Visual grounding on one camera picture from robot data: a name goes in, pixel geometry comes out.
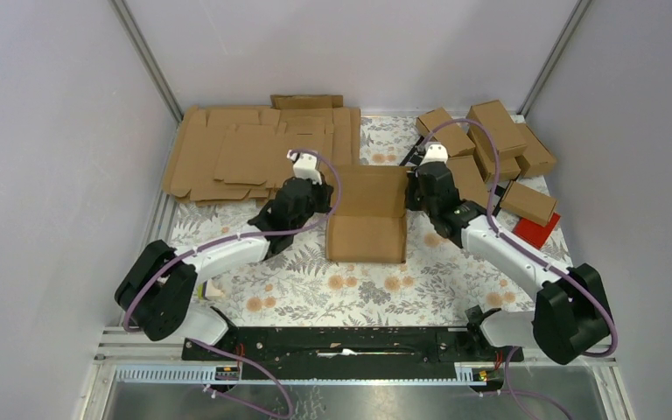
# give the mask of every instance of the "red object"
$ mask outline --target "red object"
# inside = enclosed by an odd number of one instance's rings
[[[552,229],[555,228],[555,225],[557,225],[557,221],[559,220],[560,214],[553,213],[547,226],[540,226],[531,220],[521,218],[514,228],[514,235],[519,236],[529,245],[537,249],[542,249],[545,241],[550,237]]]

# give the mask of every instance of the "robotic arm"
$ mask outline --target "robotic arm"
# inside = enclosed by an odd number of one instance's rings
[[[151,341],[171,335],[212,345],[228,331],[228,321],[214,308],[190,306],[196,288],[228,270],[258,263],[278,255],[292,244],[295,233],[315,213],[331,210],[333,187],[316,169],[318,160],[309,154],[290,153],[295,177],[287,179],[253,219],[236,235],[202,246],[171,248],[164,241],[150,243],[115,292],[115,301],[126,311],[137,300],[132,320]],[[149,287],[155,273],[180,256]]]
[[[439,235],[488,260],[535,301],[534,311],[492,310],[469,316],[469,327],[492,347],[539,347],[560,364],[569,363],[609,335],[606,322],[592,302],[554,271],[572,277],[611,317],[599,273],[588,264],[568,268],[504,232],[493,217],[486,215],[485,208],[459,197],[446,160],[444,146],[426,144],[421,164],[409,173],[406,207],[426,212]],[[512,245],[501,235],[517,243]],[[532,262],[529,255],[546,265]]]

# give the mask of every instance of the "metal corner post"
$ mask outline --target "metal corner post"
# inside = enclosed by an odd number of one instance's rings
[[[532,106],[535,104],[537,97],[542,92],[545,83],[550,78],[553,69],[557,65],[557,62],[560,60],[560,57],[563,55],[565,47],[568,46],[568,42],[571,40],[573,34],[575,33],[578,25],[581,23],[586,11],[588,11],[589,6],[593,3],[593,0],[578,0],[576,6],[573,8],[573,12],[568,17],[568,21],[565,22],[563,30],[560,32],[560,36],[557,37],[555,45],[552,47],[552,51],[549,52],[547,60],[545,60],[542,70],[537,75],[535,83],[532,85],[531,90],[527,94],[527,97],[524,99],[524,102],[521,104],[518,110],[518,114],[522,116],[527,116],[529,111],[532,109]]]
[[[166,81],[163,72],[161,72],[161,68],[153,57],[153,53],[148,47],[148,43],[145,42],[145,38],[140,32],[140,28],[138,28],[137,22],[132,16],[132,12],[128,7],[127,2],[125,2],[125,0],[109,0],[109,3],[115,10],[122,27],[125,28],[130,42],[132,42],[132,45],[135,47],[145,69],[148,70],[148,75],[153,81],[153,84],[156,85],[156,89],[158,89],[158,92],[161,94],[161,98],[164,100],[169,112],[171,112],[171,116],[173,116],[177,123],[181,123],[184,113],[182,112],[169,83]]]

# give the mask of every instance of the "tabletop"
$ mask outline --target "tabletop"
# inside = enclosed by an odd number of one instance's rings
[[[397,165],[418,139],[415,118],[361,119],[363,165]],[[543,177],[521,183],[547,193]],[[171,245],[207,242],[231,234],[258,213],[253,201],[179,205]],[[518,221],[501,211],[508,229]],[[294,244],[266,262],[217,276],[212,299],[238,326],[460,326],[465,310],[527,311],[534,303],[491,264],[434,232],[422,213],[408,213],[405,264],[329,262],[325,225],[295,236]],[[571,263],[559,225],[542,251]]]

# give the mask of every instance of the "gray wall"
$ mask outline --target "gray wall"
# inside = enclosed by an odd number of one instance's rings
[[[576,0],[129,0],[182,109],[338,93],[362,114],[522,105]]]
[[[640,420],[672,418],[672,2],[597,1],[530,117],[577,263],[598,268]]]
[[[66,419],[175,124],[107,1],[0,1],[0,418]]]

